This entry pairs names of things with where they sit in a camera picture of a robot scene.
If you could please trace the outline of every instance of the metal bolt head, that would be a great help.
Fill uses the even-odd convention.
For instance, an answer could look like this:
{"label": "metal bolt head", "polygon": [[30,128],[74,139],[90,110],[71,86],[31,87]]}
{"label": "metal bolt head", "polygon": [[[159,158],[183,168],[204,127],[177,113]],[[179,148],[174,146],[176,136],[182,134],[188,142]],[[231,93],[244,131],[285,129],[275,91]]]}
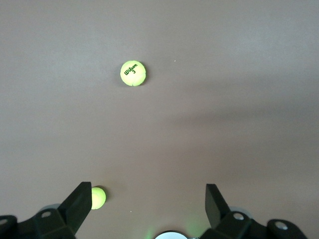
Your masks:
{"label": "metal bolt head", "polygon": [[288,227],[287,227],[287,225],[286,224],[284,224],[284,223],[282,223],[282,222],[275,222],[275,225],[276,225],[276,227],[277,228],[279,228],[279,229],[281,229],[281,230],[287,230],[288,229]]}
{"label": "metal bolt head", "polygon": [[8,222],[8,219],[0,220],[0,226],[6,224],[7,222]]}
{"label": "metal bolt head", "polygon": [[241,215],[240,213],[234,213],[234,218],[235,218],[236,220],[240,220],[240,221],[242,221],[242,220],[245,219],[244,216]]}

